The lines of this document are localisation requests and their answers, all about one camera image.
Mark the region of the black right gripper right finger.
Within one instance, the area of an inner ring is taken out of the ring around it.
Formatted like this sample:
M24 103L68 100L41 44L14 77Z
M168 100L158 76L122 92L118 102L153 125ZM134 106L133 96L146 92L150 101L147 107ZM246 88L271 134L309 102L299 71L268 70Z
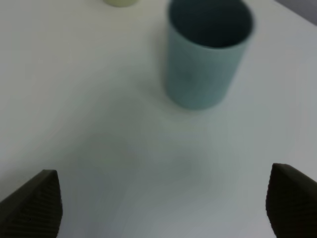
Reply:
M265 208L277 238L317 236L317 182L296 168L272 165Z

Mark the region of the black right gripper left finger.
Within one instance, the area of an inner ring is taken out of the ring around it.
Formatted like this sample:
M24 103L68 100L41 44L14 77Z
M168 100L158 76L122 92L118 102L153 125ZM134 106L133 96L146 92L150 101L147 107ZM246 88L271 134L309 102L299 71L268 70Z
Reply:
M42 170L0 202L2 238L55 238L62 220L56 170Z

